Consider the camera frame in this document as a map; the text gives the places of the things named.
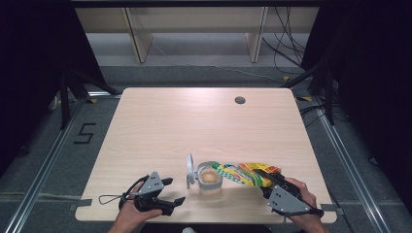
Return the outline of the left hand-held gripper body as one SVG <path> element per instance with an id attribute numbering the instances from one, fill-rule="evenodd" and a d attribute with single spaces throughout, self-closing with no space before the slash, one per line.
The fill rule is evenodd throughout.
<path id="1" fill-rule="evenodd" d="M 162 178 L 158 172 L 152 172 L 141 187 L 133 193 L 135 208 L 140 212 L 150 210 L 162 210 L 164 216 L 171 216 L 174 208 L 168 206 L 169 201 L 158 198 L 158 195 L 166 187 L 162 184 Z"/>

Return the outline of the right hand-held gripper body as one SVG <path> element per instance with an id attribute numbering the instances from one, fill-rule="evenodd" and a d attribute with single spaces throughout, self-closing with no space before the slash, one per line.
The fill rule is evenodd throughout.
<path id="1" fill-rule="evenodd" d="M 292 183 L 283 182 L 272 187 L 262 187 L 260 190 L 267 200 L 267 205 L 281 216 L 324 215 L 322 210 L 305 202 L 299 189 Z"/>

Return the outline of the yellow seasoning pouch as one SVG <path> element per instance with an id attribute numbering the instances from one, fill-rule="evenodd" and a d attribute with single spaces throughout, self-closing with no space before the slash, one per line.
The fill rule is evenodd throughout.
<path id="1" fill-rule="evenodd" d="M 262 170 L 267 174 L 280 173 L 279 167 L 266 163 L 225 163 L 213 162 L 212 168 L 215 169 L 224 178 L 227 178 L 236 183 L 241 183 L 247 186 L 270 187 L 273 182 L 268 178 L 257 173 L 257 170 Z"/>

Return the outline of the person's right hand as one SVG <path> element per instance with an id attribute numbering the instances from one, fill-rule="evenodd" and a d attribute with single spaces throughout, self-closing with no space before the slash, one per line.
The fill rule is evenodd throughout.
<path id="1" fill-rule="evenodd" d="M 317 206 L 316 196 L 308 190 L 306 183 L 294 178 L 287 178 L 287 181 L 297 186 L 305 202 L 312 207 Z M 330 233 L 317 215 L 291 216 L 290 220 L 306 233 Z"/>

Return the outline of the person's left hand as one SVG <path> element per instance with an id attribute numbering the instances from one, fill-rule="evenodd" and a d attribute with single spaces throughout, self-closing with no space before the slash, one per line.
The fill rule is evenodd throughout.
<path id="1" fill-rule="evenodd" d="M 108 233 L 132 233 L 139 228 L 146 220 L 162 215 L 162 210 L 150 210 L 140 212 L 135 208 L 134 196 L 130 196 L 130 200 L 126 200 L 111 226 Z"/>

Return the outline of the yellow seasoning powder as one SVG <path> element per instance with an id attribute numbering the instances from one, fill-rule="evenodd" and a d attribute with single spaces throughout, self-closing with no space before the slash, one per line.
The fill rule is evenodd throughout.
<path id="1" fill-rule="evenodd" d="M 204 183 L 217 183 L 220 180 L 220 176 L 215 171 L 202 171 L 200 179 Z"/>

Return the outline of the grey tape strip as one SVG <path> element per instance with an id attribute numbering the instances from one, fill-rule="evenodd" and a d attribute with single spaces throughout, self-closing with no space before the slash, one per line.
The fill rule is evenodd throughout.
<path id="1" fill-rule="evenodd" d="M 78 200 L 76 203 L 72 203 L 69 206 L 69 210 L 71 212 L 75 212 L 79 207 L 87 207 L 90 206 L 92 203 L 91 199 L 82 199 L 82 200 Z"/>
<path id="2" fill-rule="evenodd" d="M 338 207 L 336 204 L 324 204 L 321 203 L 321 210 L 326 215 L 327 213 L 336 213 L 338 216 L 344 215 L 344 210 Z"/>

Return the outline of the black tape floor mark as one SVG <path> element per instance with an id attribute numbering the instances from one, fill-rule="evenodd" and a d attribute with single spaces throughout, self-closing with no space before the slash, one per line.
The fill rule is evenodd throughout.
<path id="1" fill-rule="evenodd" d="M 94 133 L 92 132 L 95 123 L 84 123 L 78 133 L 78 138 L 74 142 L 75 145 L 86 145 L 91 142 Z"/>

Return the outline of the black metal stand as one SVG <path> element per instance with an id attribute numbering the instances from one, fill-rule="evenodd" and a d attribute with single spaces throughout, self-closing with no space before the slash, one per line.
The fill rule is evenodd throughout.
<path id="1" fill-rule="evenodd" d="M 87 99 L 89 94 L 85 88 L 86 83 L 90 83 L 108 92 L 110 95 L 120 95 L 120 91 L 108 86 L 104 80 L 99 81 L 81 71 L 74 69 L 63 71 L 59 78 L 59 94 L 62 112 L 61 129 L 64 129 L 68 125 L 71 118 L 69 91 L 73 93 L 76 99 Z"/>
<path id="2" fill-rule="evenodd" d="M 318 96 L 321 93 L 325 95 L 326 119 L 331 125 L 333 125 L 334 120 L 332 114 L 332 99 L 334 77 L 331 70 L 323 62 L 319 62 L 309 70 L 298 75 L 292 81 L 285 82 L 283 84 L 283 87 L 291 88 L 310 77 L 312 77 L 312 81 L 309 84 L 308 91 L 312 96 Z"/>

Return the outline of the black curtain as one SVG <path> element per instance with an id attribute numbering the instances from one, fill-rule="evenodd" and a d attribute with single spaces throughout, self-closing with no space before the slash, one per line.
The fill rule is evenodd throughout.
<path id="1" fill-rule="evenodd" d="M 71 0 L 0 0 L 0 177 L 60 90 L 106 82 Z"/>
<path id="2" fill-rule="evenodd" d="M 412 0 L 329 0 L 301 67 L 327 67 L 358 132 L 412 214 Z"/>

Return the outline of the beige wooden shelf unit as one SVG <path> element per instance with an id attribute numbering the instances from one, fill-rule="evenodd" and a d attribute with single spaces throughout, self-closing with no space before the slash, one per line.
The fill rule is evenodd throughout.
<path id="1" fill-rule="evenodd" d="M 136 61 L 146 61 L 155 33 L 241 33 L 258 61 L 265 33 L 309 33 L 317 7 L 85 8 L 76 10 L 86 33 L 127 33 Z"/>

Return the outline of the metal floor rail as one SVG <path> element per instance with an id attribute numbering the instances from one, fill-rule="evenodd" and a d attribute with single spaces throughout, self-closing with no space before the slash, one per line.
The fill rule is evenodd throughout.
<path id="1" fill-rule="evenodd" d="M 32 184 L 22 196 L 15 213 L 12 215 L 7 228 L 5 229 L 5 233 L 20 233 L 22 230 L 36 203 L 40 191 L 42 190 L 61 150 L 63 149 L 73 123 L 84 104 L 84 100 L 77 100 L 73 104 L 73 109 L 69 112 L 68 122 L 62 129 L 59 130 L 51 149 L 42 163 L 42 166 L 38 170 Z"/>
<path id="2" fill-rule="evenodd" d="M 326 117 L 326 110 L 318 110 L 318 115 L 375 232 L 391 233 L 390 227 L 386 223 L 379 206 L 372 197 L 359 170 L 344 146 L 338 131 Z"/>

